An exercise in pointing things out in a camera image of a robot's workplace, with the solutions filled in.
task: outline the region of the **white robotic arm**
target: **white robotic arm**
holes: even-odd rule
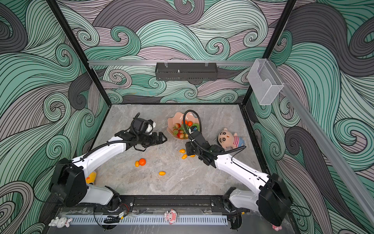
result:
[[[85,178],[97,167],[131,147],[142,145],[147,148],[166,142],[167,138],[162,132],[159,136],[157,133],[152,133],[154,125],[153,121],[140,119],[137,115],[131,124],[130,131],[123,130],[116,133],[107,143],[72,161],[66,158],[60,160],[49,185],[50,192],[68,207],[78,203],[95,203],[106,206],[107,210],[115,211],[120,204],[120,195],[107,186],[101,188],[86,184]],[[187,155],[198,155],[206,165],[212,165],[229,173],[249,188],[250,191],[235,188],[232,191],[229,190],[230,192],[227,193],[231,203],[229,206],[233,206],[234,209],[257,210],[271,223],[281,223],[292,203],[292,198],[278,175],[269,176],[234,159],[228,153],[235,150],[225,152],[218,145],[210,145],[197,128],[194,128],[194,132],[190,129],[189,133],[190,141],[186,143]]]
[[[112,137],[109,142],[115,140],[122,140],[120,137]],[[126,150],[126,143],[115,143],[103,148],[98,149],[94,153],[90,154],[86,159],[80,161],[82,156],[73,158],[73,162],[76,162],[77,167],[82,167],[82,170],[87,178],[96,168],[101,166],[103,163],[107,162],[109,159],[117,154],[122,153]]]

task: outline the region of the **red wire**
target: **red wire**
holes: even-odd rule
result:
[[[121,205],[125,205],[126,206],[126,208],[127,208],[127,214],[129,213],[129,211],[130,211],[130,209],[129,209],[129,207],[125,204],[125,203],[122,203]]]

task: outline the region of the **bunny figurine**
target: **bunny figurine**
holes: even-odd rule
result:
[[[62,217],[62,218],[58,218],[56,217],[55,219],[52,219],[50,221],[50,223],[48,224],[48,226],[52,226],[52,227],[57,227],[57,228],[62,228],[64,226],[66,226],[67,228],[70,226],[70,222],[72,221],[73,219],[70,218],[66,218],[66,217]]]
[[[244,140],[241,137],[237,136],[237,133],[234,135],[224,128],[217,137],[219,144],[226,150],[228,147],[233,149],[238,148],[244,145]]]

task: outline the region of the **black metal frame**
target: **black metal frame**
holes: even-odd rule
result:
[[[58,23],[60,24],[62,30],[65,32],[68,40],[70,41],[71,45],[73,46],[75,52],[77,53],[79,59],[82,61],[83,65],[85,66],[88,75],[91,77],[92,81],[95,83],[97,89],[99,90],[100,94],[104,98],[106,104],[110,107],[111,106],[111,101],[105,92],[105,89],[100,83],[99,77],[97,77],[96,72],[94,69],[90,68],[88,65],[88,59],[86,57],[86,54],[80,47],[78,40],[74,36],[73,31],[71,30],[67,20],[65,19],[60,7],[57,5],[57,2],[55,0],[46,0],[50,9],[52,10],[53,14],[55,15]]]
[[[84,51],[82,50],[82,48],[80,47],[76,37],[74,36],[73,34],[73,31],[71,30],[70,26],[68,25],[68,22],[67,20],[65,19],[64,15],[62,14],[57,2],[55,0],[46,0],[49,7],[51,8],[53,14],[55,15],[56,19],[58,20],[60,26],[62,27],[63,31],[65,32],[67,38],[69,39],[69,41],[71,42],[75,52],[77,53],[78,57],[80,58],[80,60],[82,61],[83,65],[85,66],[88,74],[90,75],[91,79],[93,80],[94,84],[97,86],[99,92],[101,93],[101,95],[103,96],[106,104],[108,105],[108,110],[105,114],[105,117],[103,119],[103,122],[101,123],[101,126],[94,138],[94,141],[92,142],[92,146],[100,132],[100,129],[102,128],[102,125],[109,113],[109,110],[111,108],[111,106],[113,104],[116,104],[116,103],[111,103],[107,93],[105,92],[105,89],[103,88],[103,86],[101,85],[100,83],[100,80],[96,74],[96,72],[94,71],[93,68],[91,68],[89,65],[88,65],[88,59],[84,53]],[[296,3],[296,0],[288,0],[287,3],[286,3],[286,6],[282,12],[282,15],[280,17],[280,19],[278,20],[278,23],[277,23],[277,26],[275,28],[275,31],[270,39],[270,42],[264,52],[264,55],[263,55],[263,58],[269,58],[270,55],[271,55],[271,52],[272,50],[274,49],[275,47],[275,44],[277,43],[278,41],[278,38],[280,37],[282,31],[283,31],[283,28],[285,27],[285,24],[287,22],[287,19],[289,17],[289,15],[291,14],[291,11],[294,7]],[[251,141],[252,141],[252,145],[254,147],[254,150],[256,152],[256,155],[257,155],[257,158],[258,158],[258,161],[259,161],[259,164],[261,166],[261,169],[263,172],[269,174],[270,171],[269,171],[269,168],[266,164],[266,161],[265,161],[265,157],[262,153],[262,150],[260,148],[260,145],[257,141],[257,138],[255,136],[255,133],[254,133],[254,130],[252,128],[252,125],[249,121],[249,117],[248,117],[248,113],[246,111],[246,104],[249,102],[249,97],[250,95],[252,94],[252,87],[249,87],[244,98],[243,98],[243,101],[240,103],[118,103],[118,105],[120,104],[151,104],[151,105],[189,105],[189,104],[198,104],[198,105],[239,105],[239,108],[240,108],[240,111],[242,113],[242,116],[243,116],[243,119],[244,119],[244,122],[246,124],[246,127],[247,127],[247,130],[248,130],[248,133],[249,133],[249,136],[251,138]],[[223,215],[227,215],[228,219],[232,218],[233,216],[237,216],[239,213],[241,214],[241,212],[248,212],[249,210],[247,209],[240,209],[240,210],[237,210],[235,212],[235,214],[233,213],[230,213],[230,212],[227,212],[226,210],[224,210],[224,206],[223,206],[223,196],[224,195],[185,195],[185,196],[177,196],[177,195],[149,195],[149,196],[145,196],[145,195],[136,195],[136,196],[125,196],[125,195],[120,195],[120,198],[122,200],[122,203],[127,203],[127,204],[130,204],[130,203],[133,203],[133,206],[130,206],[130,212],[133,212],[134,209],[141,209],[141,208],[144,208],[144,207],[160,207],[160,208],[189,208],[189,207],[193,207],[193,208],[204,208],[204,209],[207,209],[207,212],[208,211],[211,211],[211,212],[221,212]],[[99,209],[99,212],[103,212],[105,214],[109,214],[109,215],[112,215],[113,213],[109,213],[107,210],[105,210],[104,206],[101,206],[101,205],[96,205],[96,207]],[[121,212],[121,211],[124,211],[125,209],[125,206],[121,206],[121,209],[118,210],[117,213]],[[300,231],[299,231],[299,228],[298,226],[296,225],[296,221],[295,221],[295,218],[293,216],[293,214],[291,212],[289,212],[289,217],[290,217],[290,223],[295,231],[295,233],[299,234]]]

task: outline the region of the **wave pattern wallpaper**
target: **wave pattern wallpaper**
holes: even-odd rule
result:
[[[292,11],[271,60],[374,195],[373,32],[374,1],[318,0]],[[287,97],[259,106],[252,95],[251,105],[269,169],[312,212],[294,215],[301,233],[374,233]]]
[[[0,3],[0,233],[41,233],[53,205],[32,185],[86,152],[107,105],[44,0]],[[52,170],[36,197],[51,201]]]
[[[312,2],[303,0],[300,5]],[[58,0],[89,60],[261,58],[286,0]],[[155,67],[96,66],[113,103],[237,103],[248,67],[219,80],[158,81]]]

